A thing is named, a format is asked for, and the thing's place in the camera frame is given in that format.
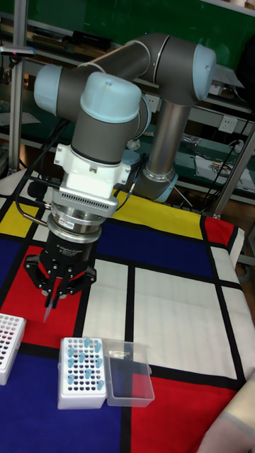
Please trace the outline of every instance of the wall outlet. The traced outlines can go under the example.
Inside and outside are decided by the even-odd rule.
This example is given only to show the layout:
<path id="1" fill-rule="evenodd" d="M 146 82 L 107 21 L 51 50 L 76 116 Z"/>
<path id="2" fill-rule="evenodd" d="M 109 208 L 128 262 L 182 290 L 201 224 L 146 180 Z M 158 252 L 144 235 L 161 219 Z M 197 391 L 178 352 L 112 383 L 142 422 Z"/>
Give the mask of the wall outlet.
<path id="1" fill-rule="evenodd" d="M 232 134 L 234 132 L 234 129 L 237 125 L 237 118 L 234 116 L 225 116 L 222 119 L 222 122 L 220 123 L 219 130 L 222 132 L 226 132 L 227 134 Z"/>
<path id="2" fill-rule="evenodd" d="M 152 94 L 145 94 L 145 98 L 147 99 L 152 112 L 155 113 L 157 111 L 157 106 L 159 105 L 159 97 L 153 96 Z"/>

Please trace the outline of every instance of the white container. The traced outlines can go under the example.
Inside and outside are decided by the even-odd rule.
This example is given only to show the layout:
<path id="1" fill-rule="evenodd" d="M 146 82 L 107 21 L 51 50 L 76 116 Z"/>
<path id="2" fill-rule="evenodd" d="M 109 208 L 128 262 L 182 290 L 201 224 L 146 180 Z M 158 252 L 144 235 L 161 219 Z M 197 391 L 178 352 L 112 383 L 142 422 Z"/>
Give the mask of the white container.
<path id="1" fill-rule="evenodd" d="M 99 409 L 106 399 L 106 378 L 103 363 L 103 345 L 100 338 L 90 338 L 89 347 L 85 347 L 86 338 L 63 338 L 59 352 L 59 382 L 57 407 L 59 409 Z M 101 344 L 100 350 L 95 351 L 96 345 Z M 69 357 L 69 351 L 74 348 L 74 354 Z M 85 354 L 85 360 L 79 361 L 80 355 Z M 86 371 L 91 370 L 91 376 L 86 378 Z M 69 384 L 69 376 L 74 381 Z M 103 386 L 98 390 L 99 381 Z"/>
<path id="2" fill-rule="evenodd" d="M 0 385 L 6 385 L 25 331 L 26 320 L 0 313 Z"/>

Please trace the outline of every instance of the metal frame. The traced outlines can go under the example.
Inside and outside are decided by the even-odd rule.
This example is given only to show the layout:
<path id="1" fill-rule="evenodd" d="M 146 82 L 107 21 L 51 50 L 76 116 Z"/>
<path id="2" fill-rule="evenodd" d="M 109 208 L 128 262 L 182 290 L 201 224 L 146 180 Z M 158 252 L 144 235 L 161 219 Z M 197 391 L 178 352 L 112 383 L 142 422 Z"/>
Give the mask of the metal frame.
<path id="1" fill-rule="evenodd" d="M 13 45 L 25 46 L 28 22 L 28 0 L 15 0 Z M 9 173 L 18 170 L 21 148 L 21 118 L 23 99 L 24 58 L 14 66 L 11 77 L 11 115 L 9 142 Z"/>
<path id="2" fill-rule="evenodd" d="M 240 152 L 238 159 L 230 172 L 229 178 L 223 186 L 222 192 L 214 206 L 213 216 L 220 218 L 223 209 L 225 208 L 228 200 L 230 199 L 234 188 L 236 187 L 239 179 L 241 178 L 247 164 L 251 158 L 252 153 L 255 149 L 255 124 L 247 137 L 242 151 Z"/>

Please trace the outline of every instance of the label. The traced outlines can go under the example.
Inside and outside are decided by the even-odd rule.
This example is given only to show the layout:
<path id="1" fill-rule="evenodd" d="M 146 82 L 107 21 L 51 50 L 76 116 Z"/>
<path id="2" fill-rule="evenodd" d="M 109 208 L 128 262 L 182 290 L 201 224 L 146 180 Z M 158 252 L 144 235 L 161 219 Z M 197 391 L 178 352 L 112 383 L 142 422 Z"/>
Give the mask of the label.
<path id="1" fill-rule="evenodd" d="M 125 357 L 129 357 L 130 356 L 130 352 L 109 351 L 109 355 L 111 357 L 115 357 L 116 359 L 124 359 Z"/>
<path id="2" fill-rule="evenodd" d="M 74 223 L 68 222 L 68 220 L 64 219 L 63 217 L 59 218 L 59 225 L 62 225 L 63 227 L 68 229 L 74 229 Z"/>

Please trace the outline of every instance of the table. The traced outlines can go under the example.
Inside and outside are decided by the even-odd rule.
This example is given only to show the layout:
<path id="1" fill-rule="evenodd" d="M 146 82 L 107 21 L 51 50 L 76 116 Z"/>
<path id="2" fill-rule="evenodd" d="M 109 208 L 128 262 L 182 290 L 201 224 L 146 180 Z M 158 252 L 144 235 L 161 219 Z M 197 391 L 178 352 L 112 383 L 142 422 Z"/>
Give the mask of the table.
<path id="1" fill-rule="evenodd" d="M 16 175 L 9 178 L 14 189 Z M 27 324 L 0 388 L 2 453 L 195 453 L 254 370 L 254 325 L 234 272 L 243 231 L 131 196 L 93 248 L 96 284 L 59 301 L 43 324 L 45 297 L 22 264 L 40 252 L 47 230 L 22 218 L 8 193 L 0 197 L 1 312 Z M 47 218 L 28 196 L 22 203 Z M 57 410 L 66 336 L 146 345 L 155 401 L 147 408 Z"/>

